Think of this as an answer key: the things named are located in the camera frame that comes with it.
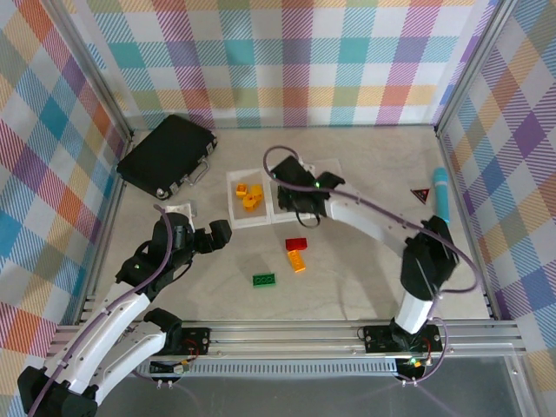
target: red triangle sticker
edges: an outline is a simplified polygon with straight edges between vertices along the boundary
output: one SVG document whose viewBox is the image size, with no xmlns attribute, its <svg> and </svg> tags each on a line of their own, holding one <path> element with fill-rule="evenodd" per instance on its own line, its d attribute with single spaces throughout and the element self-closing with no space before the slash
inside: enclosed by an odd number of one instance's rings
<svg viewBox="0 0 556 417">
<path fill-rule="evenodd" d="M 428 193 L 431 189 L 412 189 L 411 192 L 419 199 L 423 204 L 427 204 Z"/>
</svg>

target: yellow lego brick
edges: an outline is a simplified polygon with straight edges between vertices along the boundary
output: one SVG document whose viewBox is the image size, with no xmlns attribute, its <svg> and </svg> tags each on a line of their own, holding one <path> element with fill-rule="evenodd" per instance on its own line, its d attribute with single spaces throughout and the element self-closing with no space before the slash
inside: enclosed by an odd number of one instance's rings
<svg viewBox="0 0 556 417">
<path fill-rule="evenodd" d="M 301 253 L 299 250 L 290 250 L 288 252 L 289 261 L 292 263 L 295 272 L 301 272 L 305 270 L 305 262 L 301 258 Z"/>
<path fill-rule="evenodd" d="M 251 194 L 247 194 L 243 197 L 243 208 L 246 211 L 254 211 L 258 205 L 258 201 Z"/>
<path fill-rule="evenodd" d="M 251 193 L 250 193 L 258 202 L 260 202 L 264 198 L 264 194 L 262 193 L 262 185 L 256 184 L 251 186 Z"/>
<path fill-rule="evenodd" d="M 247 184 L 239 183 L 235 188 L 235 195 L 237 198 L 243 199 L 247 195 Z"/>
</svg>

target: plaid wallpaper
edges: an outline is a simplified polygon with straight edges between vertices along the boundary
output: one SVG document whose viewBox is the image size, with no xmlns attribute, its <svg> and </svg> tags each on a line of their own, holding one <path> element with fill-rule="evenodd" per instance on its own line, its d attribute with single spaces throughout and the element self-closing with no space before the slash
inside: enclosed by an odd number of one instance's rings
<svg viewBox="0 0 556 417">
<path fill-rule="evenodd" d="M 445 142 L 502 314 L 556 415 L 556 1 L 518 4 Z"/>
<path fill-rule="evenodd" d="M 139 129 L 432 122 L 496 2 L 65 0 Z"/>
<path fill-rule="evenodd" d="M 76 302 L 122 153 L 39 0 L 0 0 L 0 416 Z"/>
</svg>

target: red lego brick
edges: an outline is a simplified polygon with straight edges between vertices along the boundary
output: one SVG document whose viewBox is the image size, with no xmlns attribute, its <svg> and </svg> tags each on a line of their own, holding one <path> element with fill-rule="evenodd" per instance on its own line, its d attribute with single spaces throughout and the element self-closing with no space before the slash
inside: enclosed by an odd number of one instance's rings
<svg viewBox="0 0 556 417">
<path fill-rule="evenodd" d="M 296 239 L 286 239 L 286 250 L 304 250 L 307 249 L 307 239 L 298 237 Z"/>
</svg>

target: black briefcase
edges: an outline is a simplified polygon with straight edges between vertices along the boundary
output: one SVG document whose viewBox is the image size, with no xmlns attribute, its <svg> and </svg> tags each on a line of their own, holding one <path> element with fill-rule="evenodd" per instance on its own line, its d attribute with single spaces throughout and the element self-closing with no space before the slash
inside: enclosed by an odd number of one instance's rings
<svg viewBox="0 0 556 417">
<path fill-rule="evenodd" d="M 216 144 L 210 130 L 171 115 L 118 163 L 116 171 L 130 184 L 166 200 L 184 182 L 194 185 L 206 174 L 207 156 Z M 200 165 L 203 169 L 192 178 Z"/>
</svg>

